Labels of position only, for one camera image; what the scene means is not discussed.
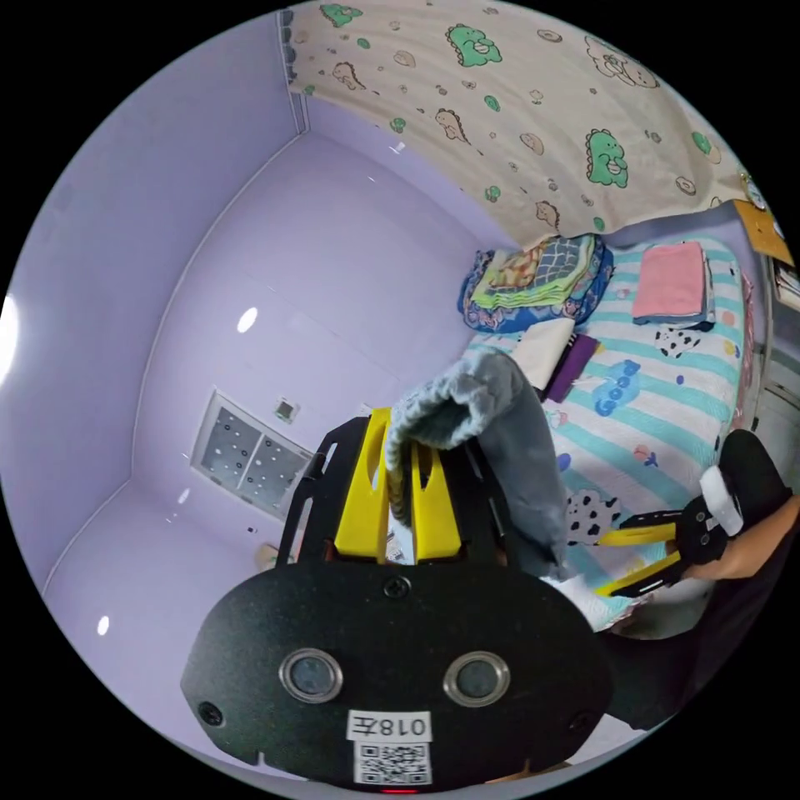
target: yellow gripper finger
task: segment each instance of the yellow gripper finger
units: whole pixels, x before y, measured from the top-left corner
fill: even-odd
[[[618,531],[609,531],[597,540],[597,544],[607,548],[627,548],[635,544],[669,542],[675,538],[675,532],[674,522],[647,527],[628,527]]]
[[[423,472],[428,475],[424,487]],[[411,451],[411,514],[415,561],[458,555],[461,536],[442,462],[436,450],[416,443]]]
[[[374,558],[379,564],[386,561],[389,527],[383,445],[390,413],[390,408],[372,411],[334,540],[337,551],[343,556]]]
[[[631,572],[630,575],[626,575],[624,578],[621,578],[618,581],[614,581],[614,583],[609,583],[607,586],[595,589],[595,594],[598,594],[601,598],[610,598],[615,592],[618,592],[620,589],[624,589],[625,587],[631,586],[634,583],[639,583],[640,581],[646,580],[647,578],[654,578],[663,569],[671,567],[673,564],[679,562],[680,560],[681,560],[681,554],[676,551],[671,556],[662,558],[661,561],[656,561],[649,567],[645,567],[644,569],[639,569],[636,572]]]

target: cow print pattern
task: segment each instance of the cow print pattern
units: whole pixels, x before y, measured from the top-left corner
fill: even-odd
[[[690,331],[668,327],[656,331],[656,347],[666,358],[680,358],[684,353],[693,350],[700,343],[700,337]]]
[[[567,499],[567,544],[597,544],[622,516],[618,497],[603,500],[599,492],[582,489]]]

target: striped bedsheet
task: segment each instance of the striped bedsheet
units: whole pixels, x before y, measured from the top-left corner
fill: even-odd
[[[578,330],[601,344],[567,400],[547,401],[562,479],[567,487],[568,561],[574,578],[555,584],[595,630],[633,610],[625,598],[594,593],[664,558],[662,544],[595,547],[598,535],[633,514],[682,508],[716,462],[733,421],[743,370],[745,304],[733,253],[698,237],[717,309],[711,332],[633,324],[639,269],[647,244],[614,249],[614,275],[597,310]],[[507,353],[522,334],[479,334],[467,350]]]

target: screw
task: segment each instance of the screw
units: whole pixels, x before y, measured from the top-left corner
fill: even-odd
[[[567,725],[567,730],[570,733],[580,733],[591,721],[592,715],[589,712],[581,711],[572,719],[569,725]]]
[[[197,707],[200,718],[213,728],[223,724],[223,713],[212,702],[201,702]]]
[[[390,577],[383,584],[383,593],[392,600],[401,600],[408,594],[411,583],[404,577]]]

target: gray cloth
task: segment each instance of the gray cloth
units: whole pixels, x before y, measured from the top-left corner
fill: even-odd
[[[499,350],[469,353],[392,409],[384,460],[393,516],[410,525],[410,442],[449,450],[472,437],[505,493],[515,528],[537,545],[522,568],[564,579],[567,499],[550,427],[533,387]]]

